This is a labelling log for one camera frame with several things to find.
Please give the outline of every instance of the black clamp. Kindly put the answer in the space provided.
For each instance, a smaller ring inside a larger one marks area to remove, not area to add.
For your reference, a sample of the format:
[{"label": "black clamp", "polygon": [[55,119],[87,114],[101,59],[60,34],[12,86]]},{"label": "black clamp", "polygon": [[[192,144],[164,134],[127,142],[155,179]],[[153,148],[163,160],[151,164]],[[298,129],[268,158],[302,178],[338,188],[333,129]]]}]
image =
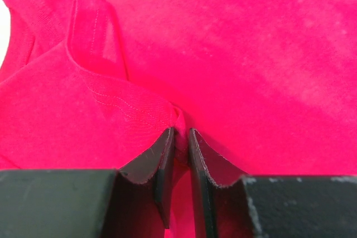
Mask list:
[{"label": "black clamp", "polygon": [[119,170],[0,172],[0,237],[164,237],[173,129]]},{"label": "black clamp", "polygon": [[357,237],[357,177],[242,176],[190,131],[197,238]]}]

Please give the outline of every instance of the red t-shirt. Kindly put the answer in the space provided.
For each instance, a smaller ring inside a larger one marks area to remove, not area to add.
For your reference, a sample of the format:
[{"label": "red t-shirt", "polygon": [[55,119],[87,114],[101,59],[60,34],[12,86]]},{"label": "red t-shirt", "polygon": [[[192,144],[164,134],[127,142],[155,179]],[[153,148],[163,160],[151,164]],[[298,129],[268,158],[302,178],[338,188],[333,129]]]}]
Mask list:
[{"label": "red t-shirt", "polygon": [[357,0],[5,3],[2,168],[121,167],[174,126],[182,163],[195,127],[248,173],[356,173]]}]

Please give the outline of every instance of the seam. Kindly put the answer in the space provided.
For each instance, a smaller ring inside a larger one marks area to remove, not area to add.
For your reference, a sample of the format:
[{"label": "seam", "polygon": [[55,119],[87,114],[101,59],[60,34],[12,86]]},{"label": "seam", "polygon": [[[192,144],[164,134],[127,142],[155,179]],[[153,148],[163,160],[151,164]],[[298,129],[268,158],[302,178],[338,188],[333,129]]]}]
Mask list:
[{"label": "seam", "polygon": [[122,102],[124,102],[126,105],[128,105],[130,108],[132,108],[132,109],[134,109],[134,110],[136,110],[136,111],[138,111],[138,112],[140,112],[140,113],[147,114],[147,115],[149,115],[151,118],[160,121],[164,126],[166,126],[166,127],[168,127],[168,128],[170,127],[167,123],[165,123],[165,122],[162,121],[161,119],[158,119],[158,118],[156,118],[155,116],[153,116],[153,115],[150,114],[150,113],[145,113],[145,111],[140,110],[140,109],[138,109],[138,108],[136,108],[136,107],[131,106],[131,105],[128,104],[125,100],[123,100],[122,98],[120,98],[120,97],[118,97],[118,96],[104,95],[104,94],[95,92],[95,91],[93,91],[93,90],[90,89],[90,88],[88,88],[88,89],[89,89],[91,92],[93,92],[93,93],[95,93],[95,94],[97,94],[97,95],[99,95],[99,96],[119,99],[119,100],[121,100]]},{"label": "seam", "polygon": [[10,160],[9,158],[7,158],[6,156],[4,156],[3,154],[0,154],[0,157],[3,158],[5,161],[7,161],[9,164],[12,164],[14,167],[18,168],[18,169],[22,169],[21,167],[19,167],[17,164],[15,164],[12,160]]},{"label": "seam", "polygon": [[70,44],[71,44],[71,48],[73,45],[73,39],[74,39],[74,28],[76,25],[76,20],[77,20],[77,15],[78,15],[78,0],[75,0],[75,8],[74,8],[74,15],[73,15],[73,25],[71,25],[72,27],[72,35],[71,35],[71,40],[70,40]]},{"label": "seam", "polygon": [[[56,30],[55,35],[58,37],[58,32],[60,32],[58,25],[61,25],[59,22],[61,22],[61,20],[59,19],[57,13],[55,12],[55,10],[53,8],[50,7],[50,5],[48,5],[48,1],[47,0],[36,0],[35,4],[40,4],[41,6],[43,6],[44,3],[45,7],[48,9],[48,11],[50,12],[51,16],[56,20],[56,23],[52,24],[52,27]],[[64,34],[66,34],[67,30],[64,27],[63,29],[61,29],[61,31],[63,31]]]},{"label": "seam", "polygon": [[[102,103],[101,101],[97,100],[96,98],[94,98],[94,100],[97,102],[97,103],[100,103],[100,104],[103,104],[103,105],[106,105],[106,106],[113,106],[113,107],[118,107],[120,111],[122,111],[123,114],[125,114],[127,117],[133,119],[132,116],[128,115],[126,112],[124,112],[123,108],[121,108],[119,105],[115,105],[115,104],[108,104],[108,103]],[[159,130],[158,128],[154,127],[153,125],[149,124],[148,122],[145,122],[141,119],[139,119],[140,122],[143,122],[144,124],[147,124],[149,127],[157,130],[158,132],[160,132],[161,130]]]},{"label": "seam", "polygon": [[95,39],[95,32],[97,30],[98,16],[99,16],[99,9],[97,10],[97,15],[95,16],[95,21],[94,21],[93,38],[92,38],[92,41],[91,41],[90,52],[89,52],[90,55],[93,54],[94,39]]}]

